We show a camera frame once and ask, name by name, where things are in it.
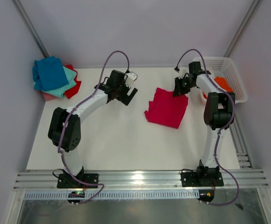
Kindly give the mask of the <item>magenta t shirt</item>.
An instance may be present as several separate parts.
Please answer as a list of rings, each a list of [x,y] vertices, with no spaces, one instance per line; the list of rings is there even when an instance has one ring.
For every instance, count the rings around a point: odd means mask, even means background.
[[[156,88],[152,101],[149,102],[149,108],[144,112],[148,122],[178,129],[189,98],[185,95],[173,96],[172,91]]]

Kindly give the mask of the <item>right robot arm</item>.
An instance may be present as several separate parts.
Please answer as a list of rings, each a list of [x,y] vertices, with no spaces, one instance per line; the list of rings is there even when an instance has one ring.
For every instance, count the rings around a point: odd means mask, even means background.
[[[235,94],[223,90],[214,80],[211,72],[199,61],[189,63],[187,69],[175,67],[173,96],[181,96],[194,87],[207,94],[204,109],[204,123],[207,126],[207,139],[202,158],[195,171],[183,169],[180,173],[183,187],[223,186],[219,156],[224,135],[234,121]]]

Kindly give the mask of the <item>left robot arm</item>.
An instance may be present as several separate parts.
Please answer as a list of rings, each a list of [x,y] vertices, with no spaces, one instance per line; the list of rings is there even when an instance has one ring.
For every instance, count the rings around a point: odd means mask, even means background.
[[[137,93],[132,84],[138,79],[134,72],[113,70],[106,82],[98,83],[93,93],[82,101],[65,109],[58,107],[54,110],[48,138],[57,147],[64,166],[58,176],[57,187],[65,188],[98,188],[98,178],[91,179],[84,173],[84,167],[78,155],[78,145],[81,142],[81,124],[100,107],[116,99],[128,105]]]

